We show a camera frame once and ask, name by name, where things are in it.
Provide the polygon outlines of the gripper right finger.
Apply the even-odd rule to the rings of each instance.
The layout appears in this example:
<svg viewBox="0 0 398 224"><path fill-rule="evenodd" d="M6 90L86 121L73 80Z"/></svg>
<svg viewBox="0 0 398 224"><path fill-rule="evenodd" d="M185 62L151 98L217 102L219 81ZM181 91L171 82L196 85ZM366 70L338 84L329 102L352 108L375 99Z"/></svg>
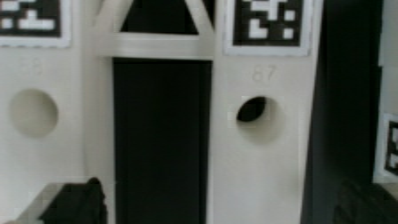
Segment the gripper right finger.
<svg viewBox="0 0 398 224"><path fill-rule="evenodd" d="M341 183L333 224L398 224L398 200L379 184Z"/></svg>

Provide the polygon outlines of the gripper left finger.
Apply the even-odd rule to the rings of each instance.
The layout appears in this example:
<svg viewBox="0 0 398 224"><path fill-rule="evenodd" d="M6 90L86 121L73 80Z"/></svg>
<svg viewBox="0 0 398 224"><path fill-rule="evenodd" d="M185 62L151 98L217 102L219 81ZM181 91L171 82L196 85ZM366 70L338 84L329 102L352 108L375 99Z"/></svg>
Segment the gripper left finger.
<svg viewBox="0 0 398 224"><path fill-rule="evenodd" d="M50 183L11 224L109 224L102 181Z"/></svg>

